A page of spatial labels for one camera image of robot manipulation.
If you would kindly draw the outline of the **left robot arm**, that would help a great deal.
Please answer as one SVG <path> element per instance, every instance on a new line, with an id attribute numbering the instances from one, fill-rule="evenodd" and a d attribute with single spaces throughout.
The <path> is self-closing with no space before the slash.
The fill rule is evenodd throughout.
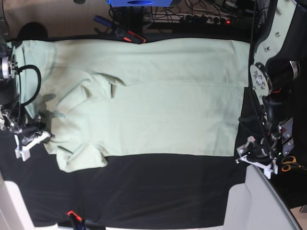
<path id="1" fill-rule="evenodd" d="M 279 172 L 278 160 L 294 148 L 292 83 L 303 75 L 307 62 L 307 3 L 271 0 L 265 8 L 254 6 L 248 60 L 248 81 L 254 119 L 260 134 L 238 147 L 237 163 L 263 170 L 267 178 Z"/>

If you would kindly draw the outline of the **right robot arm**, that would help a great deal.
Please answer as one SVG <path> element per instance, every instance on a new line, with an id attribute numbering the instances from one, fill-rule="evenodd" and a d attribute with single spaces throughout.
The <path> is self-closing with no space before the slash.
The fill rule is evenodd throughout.
<path id="1" fill-rule="evenodd" d="M 8 46 L 9 26 L 5 19 L 3 1 L 0 2 L 0 129 L 14 135 L 16 158 L 28 160 L 30 149 L 54 135 L 47 131 L 41 116 L 32 118 L 25 107 L 38 96 L 42 78 L 40 70 L 34 65 L 18 66 L 15 46 Z M 21 102 L 21 73 L 27 69 L 37 75 L 37 88 L 26 102 Z"/>

